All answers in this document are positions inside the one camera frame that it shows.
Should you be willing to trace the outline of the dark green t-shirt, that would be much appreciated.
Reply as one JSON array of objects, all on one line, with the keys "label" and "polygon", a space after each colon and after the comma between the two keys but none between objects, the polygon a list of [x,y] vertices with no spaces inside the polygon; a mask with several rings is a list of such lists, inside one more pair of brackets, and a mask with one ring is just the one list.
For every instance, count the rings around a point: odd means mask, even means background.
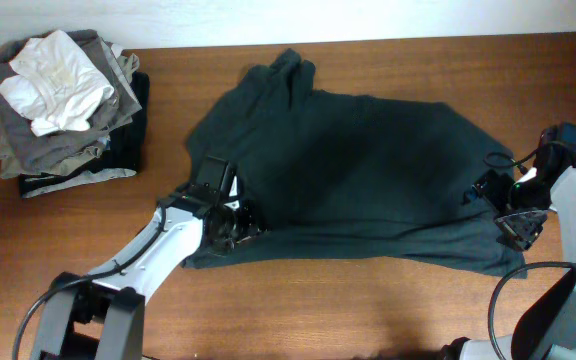
[{"label": "dark green t-shirt", "polygon": [[233,164],[265,229],[190,268],[278,259],[406,258],[502,276],[524,264],[467,193],[502,145],[443,103],[318,90],[287,50],[251,68],[189,135],[194,168]]}]

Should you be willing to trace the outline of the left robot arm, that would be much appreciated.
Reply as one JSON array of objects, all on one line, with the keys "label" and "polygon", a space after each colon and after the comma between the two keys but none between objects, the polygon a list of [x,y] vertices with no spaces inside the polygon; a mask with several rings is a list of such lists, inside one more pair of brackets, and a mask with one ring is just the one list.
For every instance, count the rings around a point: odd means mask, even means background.
[{"label": "left robot arm", "polygon": [[187,258],[216,246],[224,255],[258,234],[252,204],[176,192],[119,253],[84,276],[64,272],[31,306],[41,314],[34,359],[141,359],[145,308]]}]

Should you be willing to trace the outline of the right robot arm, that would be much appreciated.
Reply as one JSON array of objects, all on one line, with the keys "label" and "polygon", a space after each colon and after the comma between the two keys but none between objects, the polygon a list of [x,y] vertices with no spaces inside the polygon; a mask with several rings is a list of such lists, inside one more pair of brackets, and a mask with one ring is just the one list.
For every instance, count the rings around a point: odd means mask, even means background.
[{"label": "right robot arm", "polygon": [[[526,264],[502,277],[488,305],[487,339],[456,339],[439,351],[441,359],[576,359],[576,125],[543,130],[527,158],[533,163],[529,169],[504,155],[465,197],[483,199],[494,209],[501,244],[519,252],[534,244],[549,213],[556,213],[563,258]],[[522,315],[511,335],[497,337],[494,315],[502,288],[542,267],[561,268],[564,274]]]}]

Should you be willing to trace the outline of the beige folded garment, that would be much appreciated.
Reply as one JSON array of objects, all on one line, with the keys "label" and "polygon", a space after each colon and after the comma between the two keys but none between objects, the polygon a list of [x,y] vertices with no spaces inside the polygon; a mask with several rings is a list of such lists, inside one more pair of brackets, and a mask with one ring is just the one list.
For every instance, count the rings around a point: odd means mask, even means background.
[{"label": "beige folded garment", "polygon": [[142,109],[111,45],[100,38],[79,40],[77,44],[109,78],[115,88],[92,115],[90,134],[61,133],[36,137],[29,124],[0,97],[0,177],[51,174],[65,176],[83,164],[101,156],[110,132],[130,124],[132,115]]}]

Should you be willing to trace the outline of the white folded garment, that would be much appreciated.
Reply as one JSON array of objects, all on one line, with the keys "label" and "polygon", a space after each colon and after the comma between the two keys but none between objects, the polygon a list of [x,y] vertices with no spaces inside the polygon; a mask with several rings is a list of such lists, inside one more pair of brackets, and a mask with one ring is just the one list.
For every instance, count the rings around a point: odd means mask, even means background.
[{"label": "white folded garment", "polygon": [[89,130],[88,119],[114,93],[106,76],[61,30],[29,39],[9,66],[14,75],[2,81],[0,94],[30,121],[37,137]]}]

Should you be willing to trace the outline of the dark grey folded garment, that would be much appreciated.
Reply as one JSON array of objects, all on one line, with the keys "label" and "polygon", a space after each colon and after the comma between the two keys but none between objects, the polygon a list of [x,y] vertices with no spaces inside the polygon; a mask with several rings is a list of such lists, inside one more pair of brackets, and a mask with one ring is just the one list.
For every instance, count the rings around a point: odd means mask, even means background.
[{"label": "dark grey folded garment", "polygon": [[56,30],[0,52],[0,134],[25,173],[41,173],[128,125],[142,109],[94,30]]}]

